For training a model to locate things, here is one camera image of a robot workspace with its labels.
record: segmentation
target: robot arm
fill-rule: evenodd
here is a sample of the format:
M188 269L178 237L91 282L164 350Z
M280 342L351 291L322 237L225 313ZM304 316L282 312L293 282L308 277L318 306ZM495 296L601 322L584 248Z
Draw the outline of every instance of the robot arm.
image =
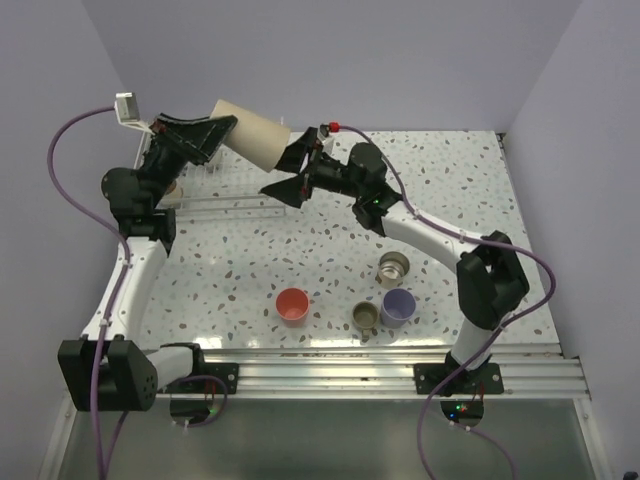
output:
M141 122L135 115L130 115L132 111L127 110L127 121L121 123L139 128ZM156 206L187 161L206 162L237 122L238 118L233 115L193 121L160 115L149 126L153 137L143 165L137 170L116 168L103 178L103 194L109 200L111 212L132 255L129 272L109 319L103 351L107 361L103 362L99 377L100 410L148 410L157 390L180 378L209 373L203 353L196 344L165 345L145 355L135 340L153 281L170 254L175 238L175 212L157 210ZM402 196L387 184L387 166L377 147L369 143L356 144L345 165L324 151L328 137L327 126L307 129L297 141L284 148L275 164L276 170L294 176L261 191L296 208L311 198L315 188L353 197L352 211L363 228L411 245L456 274L458 300L465 319L455 345L441 371L437 372L442 379L479 350L503 317L514 310L529 291L520 262L512 251L475 247L420 222L404 205ZM436 217L422 215L438 225L458 230ZM465 232L465 235L480 238L479 234ZM510 243L501 232L484 238ZM107 294L96 314L83 330L82 337L64 341L58 352L72 399L81 411L89 410L91 365L100 322L124 261L122 247L118 253ZM461 384L452 384L443 394L451 394L465 382L473 381L487 365L488 357L487 351L467 367L467 375L459 379Z

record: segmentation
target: gray floor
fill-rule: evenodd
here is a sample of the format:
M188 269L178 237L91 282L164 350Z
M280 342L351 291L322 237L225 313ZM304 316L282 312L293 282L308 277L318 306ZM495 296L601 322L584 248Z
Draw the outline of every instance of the gray floor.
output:
M168 403L158 401L152 411L130 415L110 478L424 479L419 409L413 401L231 399L219 422L184 435L172 426ZM110 434L116 416L103 418ZM515 458L521 480L594 478L570 401L487 402L480 427ZM493 446L450 429L439 411L427 416L424 439L439 480L511 479ZM96 478L95 471L89 416L79 414L60 479Z

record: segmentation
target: terrazzo surface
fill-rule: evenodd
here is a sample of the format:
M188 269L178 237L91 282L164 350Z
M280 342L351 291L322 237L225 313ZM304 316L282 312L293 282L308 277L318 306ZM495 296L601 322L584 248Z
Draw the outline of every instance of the terrazzo surface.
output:
M529 248L493 132L372 136L400 171L416 206L471 231L504 231ZM357 141L354 134L338 134L333 156L346 162ZM224 162L240 160L227 155ZM247 178L255 192L278 179L251 168ZM217 181L212 188L223 191L224 178ZM242 218L181 219L143 318L141 347L191 341L203 348L453 344L462 321L454 274L412 247L362 229L351 203L315 190L301 210L287 208L275 218L255 218L258 212L247 209ZM418 310L404 327L379 327L363 343L351 310L362 300L380 303L385 290L374 280L376 265L391 250L411 261L403 286L415 295ZM531 292L522 308L543 294L535 265L528 259L523 265ZM312 302L306 323L297 328L284 325L275 310L277 294L290 286L306 290ZM558 337L544 307L510 326L498 342L556 343Z

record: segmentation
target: white wire rack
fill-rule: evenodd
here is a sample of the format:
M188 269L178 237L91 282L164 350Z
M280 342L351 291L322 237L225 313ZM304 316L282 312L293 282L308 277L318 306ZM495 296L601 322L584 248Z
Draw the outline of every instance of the white wire rack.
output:
M143 133L135 168L142 165L150 141L151 135ZM280 217L286 215L286 206L259 190L285 177L282 172L266 174L223 146L208 164L188 163L177 179L182 196L165 197L159 206L174 208L178 220Z

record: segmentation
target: purple cup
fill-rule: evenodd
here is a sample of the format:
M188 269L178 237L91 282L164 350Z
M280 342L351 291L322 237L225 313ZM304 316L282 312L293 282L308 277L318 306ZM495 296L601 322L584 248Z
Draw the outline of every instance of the purple cup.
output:
M389 290L382 298L380 318L389 328L400 328L416 313L416 299L404 288Z

